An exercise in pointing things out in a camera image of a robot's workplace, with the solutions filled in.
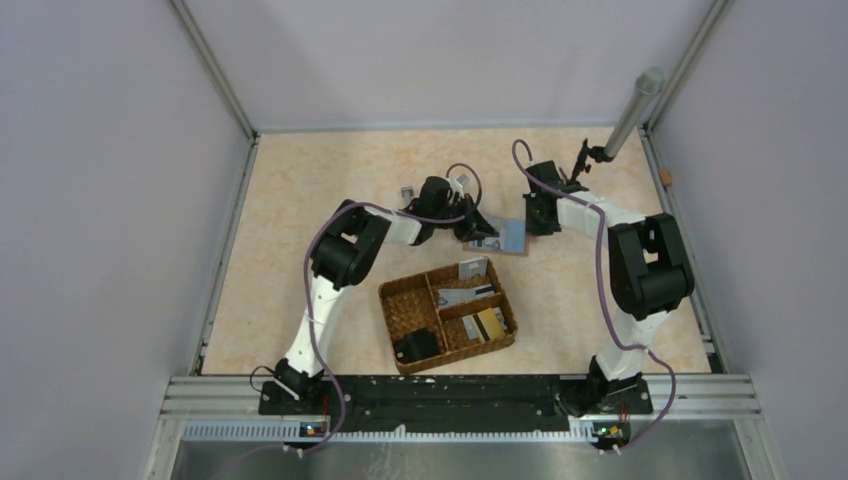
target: woven basket compartment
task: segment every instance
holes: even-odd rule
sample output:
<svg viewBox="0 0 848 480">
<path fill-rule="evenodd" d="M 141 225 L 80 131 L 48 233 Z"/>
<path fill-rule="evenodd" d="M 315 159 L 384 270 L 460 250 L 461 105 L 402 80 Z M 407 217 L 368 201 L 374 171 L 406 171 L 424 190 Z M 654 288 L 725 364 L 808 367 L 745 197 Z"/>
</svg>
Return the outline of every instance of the woven basket compartment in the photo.
<svg viewBox="0 0 848 480">
<path fill-rule="evenodd" d="M 380 285 L 380 305 L 392 345 L 404 335 L 422 327 L 435 333 L 439 342 L 439 355 L 414 363 L 401 363 L 397 352 L 394 352 L 395 365 L 400 373 L 407 375 L 420 372 L 500 350 L 515 342 L 518 323 L 492 260 L 488 259 L 485 275 L 467 280 L 459 280 L 458 275 L 459 264 L 453 264 Z M 494 295 L 438 309 L 440 288 L 472 288 L 485 284 L 492 285 Z M 485 343 L 470 340 L 465 333 L 462 317 L 491 307 L 500 307 L 507 325 L 506 336 Z"/>
</svg>

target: marble-patterned tabletop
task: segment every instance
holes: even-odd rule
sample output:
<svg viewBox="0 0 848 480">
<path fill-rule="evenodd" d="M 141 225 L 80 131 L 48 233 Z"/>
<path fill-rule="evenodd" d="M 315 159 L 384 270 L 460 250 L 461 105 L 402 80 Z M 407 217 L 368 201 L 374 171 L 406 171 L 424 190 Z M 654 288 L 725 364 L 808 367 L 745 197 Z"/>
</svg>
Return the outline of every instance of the marble-patterned tabletop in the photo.
<svg viewBox="0 0 848 480">
<path fill-rule="evenodd" d="M 428 175 L 466 162 L 483 183 L 484 215 L 524 218 L 527 180 L 510 147 L 525 139 L 534 159 L 570 172 L 584 138 L 603 144 L 609 128 L 364 131 L 262 135 L 220 302 L 204 374 L 273 367 L 295 336 L 305 305 L 303 257 L 318 228 L 346 198 L 402 207 L 400 187 L 419 191 Z M 631 210 L 661 210 L 642 145 L 630 135 L 611 164 L 581 182 Z M 422 373 L 584 373 L 608 334 L 595 287 L 593 241 L 563 231 L 528 239 L 529 255 L 492 255 L 519 324 L 503 350 Z M 473 258 L 449 230 L 419 247 L 384 245 L 368 278 L 351 294 L 330 343 L 341 374 L 396 374 L 378 286 Z M 653 346 L 678 372 L 709 372 L 689 300 L 661 327 Z M 645 371 L 664 373 L 646 360 Z"/>
</svg>

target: metal pole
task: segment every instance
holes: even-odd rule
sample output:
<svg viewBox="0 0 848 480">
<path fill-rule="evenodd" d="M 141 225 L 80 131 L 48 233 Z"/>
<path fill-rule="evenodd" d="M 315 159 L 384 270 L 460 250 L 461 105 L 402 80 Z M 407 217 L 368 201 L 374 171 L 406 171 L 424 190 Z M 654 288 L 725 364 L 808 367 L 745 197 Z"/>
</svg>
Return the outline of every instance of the metal pole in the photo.
<svg viewBox="0 0 848 480">
<path fill-rule="evenodd" d="M 633 87 L 633 96 L 630 97 L 627 107 L 624 108 L 612 135 L 607 140 L 604 155 L 608 158 L 615 158 L 636 123 L 642 118 L 645 108 L 662 91 L 664 84 L 665 72 L 660 67 L 650 67 L 642 75 L 639 75 L 639 78 L 636 79 L 636 85 Z"/>
<path fill-rule="evenodd" d="M 713 2 L 710 10 L 707 12 L 707 16 L 704 18 L 701 26 L 698 27 L 698 31 L 695 32 L 695 36 L 686 48 L 683 58 L 680 60 L 677 68 L 675 68 L 674 73 L 671 74 L 668 86 L 663 94 L 660 95 L 654 111 L 651 112 L 651 116 L 645 124 L 645 130 L 648 133 L 656 130 L 660 122 L 662 122 L 666 111 L 671 106 L 671 102 L 677 96 L 677 92 L 680 91 L 686 79 L 689 78 L 689 74 L 692 72 L 695 63 L 701 58 L 707 41 L 709 41 L 719 21 L 732 4 L 733 0 L 715 0 Z"/>
</svg>

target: cable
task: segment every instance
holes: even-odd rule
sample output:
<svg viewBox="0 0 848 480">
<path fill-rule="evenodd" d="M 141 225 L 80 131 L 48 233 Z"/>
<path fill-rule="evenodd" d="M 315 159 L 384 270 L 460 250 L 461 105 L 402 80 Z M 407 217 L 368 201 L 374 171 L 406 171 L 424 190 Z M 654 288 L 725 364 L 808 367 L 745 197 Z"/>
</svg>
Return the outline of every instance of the cable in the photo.
<svg viewBox="0 0 848 480">
<path fill-rule="evenodd" d="M 268 370 L 271 373 L 271 375 L 274 375 L 274 371 L 271 370 L 271 367 L 266 367 L 265 365 L 259 365 L 258 367 L 254 368 L 252 372 L 250 372 L 250 377 L 248 377 L 248 382 L 250 382 L 250 388 L 256 390 L 259 393 L 262 393 L 262 389 L 256 388 L 256 386 L 253 385 L 253 376 L 256 375 L 256 372 L 258 372 L 260 368 L 264 368 L 265 370 Z"/>
<path fill-rule="evenodd" d="M 539 188 L 541 188 L 542 190 L 545 190 L 548 193 L 556 195 L 557 197 L 560 197 L 560 198 L 566 198 L 566 199 L 568 199 L 572 202 L 575 202 L 577 204 L 583 205 L 584 207 L 590 208 L 592 211 L 597 213 L 598 216 L 600 217 L 600 221 L 598 222 L 598 233 L 597 233 L 597 235 L 595 235 L 595 279 L 597 281 L 597 286 L 598 286 L 598 298 L 601 302 L 601 312 L 604 315 L 604 322 L 607 325 L 607 330 L 609 330 L 609 334 L 610 334 L 610 337 L 612 337 L 613 343 L 615 343 L 615 346 L 618 347 L 620 350 L 624 350 L 624 351 L 642 350 L 642 351 L 646 352 L 648 354 L 648 356 L 651 357 L 651 360 L 656 362 L 658 365 L 665 367 L 665 369 L 668 370 L 669 376 L 671 377 L 671 392 L 668 396 L 668 402 L 666 402 L 663 409 L 660 410 L 660 413 L 657 415 L 657 418 L 655 418 L 651 422 L 651 424 L 648 425 L 647 428 L 645 428 L 645 430 L 643 430 L 639 435 L 637 435 L 634 439 L 632 439 L 627 445 L 620 448 L 619 452 L 627 450 L 628 448 L 633 446 L 635 443 L 637 443 L 646 433 L 651 431 L 654 428 L 654 426 L 656 426 L 656 424 L 658 424 L 668 414 L 668 411 L 671 410 L 671 404 L 672 404 L 672 402 L 674 402 L 674 396 L 677 392 L 677 379 L 674 375 L 674 370 L 671 368 L 671 365 L 660 360 L 654 354 L 654 352 L 651 351 L 651 349 L 649 349 L 646 345 L 641 345 L 641 344 L 625 345 L 621 342 L 621 339 L 618 338 L 618 334 L 615 332 L 615 327 L 612 324 L 612 317 L 610 316 L 610 312 L 609 312 L 609 306 L 607 305 L 607 295 L 606 295 L 606 292 L 604 291 L 604 273 L 603 273 L 603 269 L 601 267 L 601 254 L 602 254 L 602 251 L 603 251 L 603 248 L 604 248 L 603 245 L 604 245 L 604 230 L 605 230 L 604 227 L 606 225 L 606 212 L 604 212 L 604 210 L 597 205 L 591 204 L 591 203 L 587 202 L 586 200 L 583 200 L 582 198 L 575 197 L 573 195 L 569 195 L 565 192 L 561 192 L 561 191 L 559 191 L 559 190 L 557 190 L 557 189 L 555 189 L 555 188 L 553 188 L 549 185 L 546 185 L 544 182 L 537 179 L 533 175 L 530 175 L 530 173 L 523 166 L 521 166 L 521 161 L 518 160 L 518 153 L 516 152 L 516 147 L 519 144 L 524 146 L 524 149 L 527 151 L 528 160 L 531 163 L 533 162 L 533 153 L 530 151 L 530 146 L 527 145 L 527 142 L 525 142 L 524 140 L 519 138 L 519 139 L 516 139 L 514 142 L 512 142 L 512 160 L 515 162 L 515 166 L 518 167 L 519 170 L 521 170 L 521 173 L 523 173 L 524 176 L 527 177 L 528 180 L 530 180 L 531 182 L 536 184 Z"/>
<path fill-rule="evenodd" d="M 477 181 L 477 186 L 478 186 L 477 199 L 478 199 L 478 202 L 479 202 L 479 199 L 482 197 L 483 187 L 482 187 L 482 184 L 480 183 L 480 177 L 477 175 L 477 172 L 474 171 L 474 169 L 471 168 L 469 165 L 466 165 L 464 163 L 462 163 L 462 164 L 457 163 L 457 164 L 451 165 L 451 167 L 448 169 L 448 172 L 450 172 L 450 170 L 454 166 L 462 166 L 464 168 L 467 168 L 471 172 L 471 174 L 474 175 L 474 179 Z M 338 220 L 345 213 L 353 210 L 354 208 L 359 208 L 359 207 L 371 207 L 375 210 L 379 210 L 383 213 L 387 213 L 387 214 L 390 214 L 390 215 L 399 215 L 401 217 L 411 218 L 413 220 L 417 220 L 417 221 L 422 222 L 422 223 L 433 223 L 433 224 L 436 224 L 436 225 L 448 225 L 448 224 L 451 224 L 451 223 L 461 222 L 462 220 L 465 220 L 465 215 L 460 215 L 459 217 L 446 219 L 446 220 L 439 220 L 439 219 L 434 219 L 434 218 L 419 217 L 417 215 L 412 215 L 411 213 L 406 213 L 406 212 L 399 211 L 399 210 L 393 211 L 393 210 L 390 210 L 390 209 L 385 208 L 385 207 L 381 207 L 381 206 L 376 205 L 376 204 L 371 203 L 371 202 L 353 202 L 353 203 L 345 205 L 344 207 L 336 210 L 336 212 L 330 217 L 330 219 L 327 220 L 324 223 L 324 225 L 322 225 L 321 228 L 318 229 L 318 233 L 316 233 L 315 237 L 312 238 L 312 241 L 309 243 L 309 247 L 306 249 L 306 255 L 303 258 L 303 286 L 304 286 L 304 289 L 306 291 L 306 312 L 309 316 L 309 319 L 313 320 L 313 321 L 309 322 L 309 340 L 312 343 L 312 350 L 315 352 L 315 358 L 318 360 L 318 363 L 321 364 L 321 367 L 324 369 L 324 373 L 326 373 L 327 376 L 330 378 L 330 382 L 333 383 L 333 387 L 335 388 L 336 394 L 338 395 L 338 398 L 339 398 L 339 405 L 340 405 L 340 408 L 341 408 L 341 412 L 339 413 L 339 420 L 336 422 L 335 427 L 333 427 L 330 430 L 330 432 L 327 435 L 325 435 L 324 438 L 321 439 L 320 442 L 318 442 L 315 445 L 307 448 L 306 450 L 302 450 L 302 453 L 299 453 L 299 455 L 301 455 L 301 456 L 316 452 L 316 451 L 324 448 L 327 445 L 327 442 L 329 442 L 330 439 L 336 433 L 338 433 L 339 429 L 342 427 L 345 419 L 347 418 L 347 406 L 345 405 L 346 402 L 345 402 L 345 399 L 344 399 L 344 392 L 342 391 L 342 386 L 341 386 L 341 384 L 339 384 L 338 378 L 336 378 L 336 375 L 330 369 L 329 365 L 327 365 L 327 362 L 324 360 L 324 357 L 321 356 L 321 350 L 318 348 L 318 341 L 315 338 L 315 322 L 314 322 L 314 319 L 313 319 L 311 285 L 310 285 L 310 282 L 309 282 L 309 280 L 310 280 L 309 258 L 312 256 L 312 252 L 315 250 L 315 247 L 318 245 L 318 241 L 324 236 L 324 233 L 326 233 L 327 229 L 330 228 L 330 225 L 332 225 L 333 222 Z M 261 451 L 264 451 L 264 450 L 268 450 L 270 448 L 277 448 L 277 447 L 279 447 L 279 445 L 276 444 L 276 443 L 259 445 L 257 447 L 254 447 L 254 448 L 242 453 L 238 457 L 234 458 L 233 460 L 230 461 L 230 463 L 228 463 L 224 467 L 221 467 L 221 469 L 218 470 L 218 472 L 216 472 L 212 476 L 212 479 L 214 480 L 216 478 L 220 478 L 222 475 L 224 475 L 225 473 L 232 470 L 232 468 L 237 463 L 241 462 L 245 458 L 250 457 L 251 455 L 253 455 L 255 453 L 258 453 L 258 452 L 261 452 Z"/>
<path fill-rule="evenodd" d="M 450 172 L 455 167 L 462 167 L 467 169 L 469 172 L 471 172 L 472 175 L 474 175 L 474 180 L 477 182 L 477 201 L 474 202 L 474 206 L 469 211 L 469 213 L 471 213 L 474 210 L 477 210 L 477 208 L 480 206 L 480 201 L 483 200 L 483 184 L 480 182 L 480 177 L 477 176 L 477 172 L 475 172 L 474 169 L 471 168 L 471 166 L 469 166 L 467 163 L 462 162 L 454 163 L 453 165 L 448 167 L 448 171 L 445 172 L 445 177 L 450 178 Z"/>
</svg>

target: metal frame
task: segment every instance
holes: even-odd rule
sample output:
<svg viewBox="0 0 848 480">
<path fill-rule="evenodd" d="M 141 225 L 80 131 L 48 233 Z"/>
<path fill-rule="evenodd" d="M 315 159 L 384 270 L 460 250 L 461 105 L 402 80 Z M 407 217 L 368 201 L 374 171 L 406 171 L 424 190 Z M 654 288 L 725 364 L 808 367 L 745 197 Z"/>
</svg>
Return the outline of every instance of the metal frame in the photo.
<svg viewBox="0 0 848 480">
<path fill-rule="evenodd" d="M 252 141 L 233 210 L 230 213 L 229 227 L 216 267 L 215 281 L 211 286 L 209 301 L 204 312 L 203 329 L 198 340 L 197 354 L 194 357 L 195 363 L 191 370 L 192 375 L 198 375 L 202 366 L 202 358 L 205 354 L 205 345 L 211 333 L 212 323 L 217 312 L 218 300 L 227 271 L 229 255 L 232 251 L 247 186 L 255 162 L 259 135 L 239 103 L 235 92 L 231 88 L 230 83 L 195 22 L 189 8 L 186 6 L 185 1 L 167 0 L 167 3 L 184 29 L 188 40 L 192 44 L 195 53 L 222 101 L 239 124 L 244 135 Z M 703 53 L 707 41 L 732 3 L 732 0 L 716 0 L 713 3 L 679 65 L 673 72 L 665 92 L 658 100 L 647 123 L 639 129 L 660 202 L 663 209 L 668 212 L 675 212 L 678 210 L 678 207 L 673 192 L 663 188 L 659 182 L 658 171 L 662 167 L 662 161 L 653 142 L 652 133 L 660 125 L 666 111 Z M 685 221 L 682 222 L 682 225 L 685 231 Z M 716 343 L 717 350 L 720 352 L 722 350 L 721 342 L 709 323 L 710 315 L 707 307 L 709 303 L 704 298 L 703 292 L 695 292 L 692 297 L 692 303 L 704 335 L 705 347 L 708 353 L 715 352 L 716 350 L 712 347 L 712 342 Z M 716 355 L 712 355 L 712 357 L 718 358 L 718 352 L 716 352 Z M 718 362 L 718 367 L 713 366 L 713 370 L 723 371 L 720 362 Z M 580 377 L 582 376 L 563 376 L 563 378 Z M 260 377 L 257 380 L 261 382 L 268 380 L 268 378 Z M 651 392 L 651 399 L 654 402 L 654 411 L 657 412 L 668 400 L 670 378 L 666 375 L 647 375 L 645 378 Z M 672 404 L 672 409 L 666 417 L 667 419 L 681 421 L 734 421 L 752 478 L 783 478 L 781 473 L 782 465 L 771 444 L 756 393 L 747 374 L 683 374 L 678 375 L 677 380 L 677 395 Z M 170 478 L 174 464 L 177 461 L 178 448 L 186 428 L 198 421 L 212 422 L 212 424 L 215 422 L 229 422 L 232 424 L 234 421 L 279 423 L 280 420 L 273 417 L 260 417 L 257 413 L 258 406 L 259 394 L 250 388 L 246 375 L 172 378 L 163 401 L 144 478 Z M 651 418 L 653 418 L 653 415 L 633 416 L 634 420 Z M 583 417 L 581 421 L 614 421 L 615 419 L 615 416 L 591 415 Z M 397 432 L 395 432 L 395 436 L 392 437 L 393 439 L 390 438 L 389 440 L 402 441 L 405 439 L 403 432 L 399 434 L 401 437 L 397 437 L 397 435 Z M 447 436 L 444 435 L 427 438 L 427 441 L 447 440 Z M 464 441 L 478 440 L 472 437 L 464 439 Z"/>
<path fill-rule="evenodd" d="M 200 27 L 194 21 L 191 10 L 189 10 L 184 0 L 167 0 L 167 2 L 171 7 L 171 11 L 174 13 L 174 17 L 180 22 L 180 26 L 188 37 L 189 43 L 197 54 L 197 58 L 200 60 L 201 65 L 203 65 L 203 69 L 206 70 L 207 75 L 209 75 L 209 80 L 221 97 L 221 101 L 224 102 L 227 110 L 229 110 L 230 115 L 233 116 L 233 119 L 239 124 L 242 133 L 249 140 L 256 139 L 256 129 L 253 128 L 250 119 L 247 118 L 244 108 L 242 108 L 235 91 L 233 91 L 230 82 L 227 80 L 226 75 L 224 75 L 224 70 L 221 68 L 218 60 L 215 59 L 215 55 L 212 53 L 212 49 L 209 47 L 206 38 L 203 36 L 203 32 L 200 31 Z"/>
<path fill-rule="evenodd" d="M 227 276 L 227 268 L 230 265 L 230 255 L 233 251 L 233 243 L 236 240 L 241 212 L 244 207 L 244 199 L 247 196 L 247 188 L 250 185 L 250 177 L 253 174 L 253 165 L 256 163 L 256 154 L 259 152 L 260 137 L 254 138 L 247 153 L 247 161 L 241 174 L 239 187 L 236 192 L 233 209 L 230 211 L 227 233 L 218 255 L 218 264 L 215 266 L 215 280 L 210 287 L 209 298 L 206 302 L 206 310 L 203 316 L 203 327 L 197 342 L 197 347 L 191 358 L 191 375 L 200 375 L 203 369 L 203 360 L 206 358 L 206 347 L 209 345 L 209 337 L 212 335 L 212 326 L 215 323 L 215 315 L 218 313 L 218 303 L 221 300 L 221 291 L 224 287 L 224 279 Z"/>
<path fill-rule="evenodd" d="M 579 379 L 583 375 L 562 375 L 563 379 Z M 269 380 L 270 377 L 258 377 L 257 383 Z M 667 375 L 646 375 L 648 389 L 654 404 L 655 413 L 652 415 L 632 415 L 634 421 L 651 420 L 655 418 L 662 406 L 668 400 L 671 389 L 671 379 Z M 175 377 L 171 379 L 165 393 L 165 401 L 159 416 L 156 435 L 147 463 L 145 477 L 147 479 L 169 478 L 177 459 L 177 450 L 186 428 L 198 425 L 207 430 L 215 427 L 245 428 L 246 425 L 264 428 L 278 428 L 281 425 L 279 417 L 264 417 L 258 414 L 259 393 L 253 390 L 246 376 L 193 376 Z M 762 412 L 756 398 L 753 385 L 748 375 L 728 374 L 681 374 L 677 375 L 677 393 L 672 408 L 666 416 L 667 420 L 706 421 L 734 420 L 740 431 L 740 440 L 745 443 L 743 449 L 749 469 L 759 476 L 773 469 L 769 454 L 767 439 L 762 434 Z M 571 432 L 527 432 L 520 434 L 498 435 L 480 434 L 465 435 L 457 438 L 455 434 L 410 434 L 404 431 L 386 432 L 385 434 L 348 435 L 342 436 L 339 442 L 350 441 L 427 441 L 427 442 L 492 442 L 492 441 L 575 441 L 580 439 L 581 430 L 588 428 L 590 422 L 617 421 L 617 415 L 586 415 L 575 420 Z M 240 438 L 244 434 L 209 435 L 205 441 L 269 441 L 268 439 Z"/>
<path fill-rule="evenodd" d="M 563 379 L 583 379 L 585 375 L 561 375 Z M 760 404 L 748 375 L 679 374 L 677 394 L 666 419 L 734 420 L 762 418 Z M 254 383 L 271 380 L 256 376 Z M 671 380 L 668 375 L 645 375 L 654 414 L 631 415 L 633 420 L 650 420 L 668 401 Z M 165 392 L 160 419 L 239 420 L 262 418 L 258 413 L 259 393 L 246 375 L 174 377 Z M 582 420 L 616 421 L 618 415 L 585 415 Z"/>
<path fill-rule="evenodd" d="M 663 187 L 660 182 L 659 171 L 664 168 L 664 166 L 662 159 L 657 152 L 653 137 L 643 126 L 639 127 L 639 138 L 642 140 L 642 148 L 645 151 L 645 158 L 648 160 L 648 167 L 651 171 L 651 177 L 654 180 L 654 186 L 657 189 L 660 206 L 663 211 L 674 215 L 677 222 L 680 224 L 683 244 L 686 246 L 686 251 L 689 254 L 689 263 L 692 264 L 692 272 L 695 275 L 695 285 L 701 285 L 698 274 L 698 264 L 695 257 L 692 256 L 692 249 L 689 248 L 689 239 L 686 236 L 686 232 L 688 231 L 686 228 L 686 219 L 683 218 L 683 215 L 679 215 L 680 208 L 677 204 L 677 199 L 674 197 L 674 192 Z M 705 299 L 704 292 L 700 288 L 695 288 L 695 291 L 692 292 L 692 295 L 690 295 L 689 298 L 692 302 L 692 308 L 695 311 L 695 318 L 698 320 L 698 326 L 701 329 L 701 338 L 704 342 L 704 349 L 707 352 L 707 358 L 710 360 L 710 367 L 712 368 L 713 373 L 724 373 L 727 370 L 726 365 L 721 359 L 723 344 L 720 336 L 710 323 L 710 318 L 712 318 L 712 316 L 709 308 L 707 307 L 709 303 Z"/>
</svg>

